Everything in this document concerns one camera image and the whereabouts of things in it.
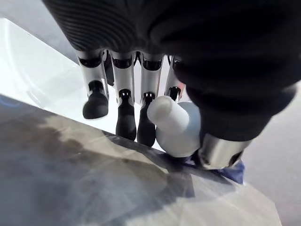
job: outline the white cylinder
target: white cylinder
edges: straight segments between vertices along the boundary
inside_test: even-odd
[[[153,100],[147,116],[161,131],[171,135],[183,133],[189,123],[188,113],[168,96]]]
[[[200,148],[201,118],[192,102],[177,105],[170,97],[158,97],[150,104],[147,115],[157,126],[157,142],[171,156],[188,157]]]

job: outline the gray floor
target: gray floor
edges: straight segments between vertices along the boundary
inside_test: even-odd
[[[73,50],[40,0],[2,1],[0,16],[68,58]],[[246,181],[272,199],[284,226],[301,225],[301,98],[277,116],[244,154]]]

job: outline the robotic hand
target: robotic hand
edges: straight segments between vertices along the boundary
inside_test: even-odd
[[[43,0],[75,48],[87,84],[84,117],[108,113],[102,55],[109,50],[119,104],[116,133],[134,140],[133,64],[142,65],[138,141],[154,131],[147,108],[158,96],[162,57],[172,55],[166,94],[187,86],[201,114],[198,158],[207,169],[237,162],[301,78],[298,0]]]

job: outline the white plastic cap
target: white plastic cap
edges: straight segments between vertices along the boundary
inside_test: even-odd
[[[161,131],[170,135],[182,133],[189,124],[188,113],[168,96],[153,100],[147,116]]]

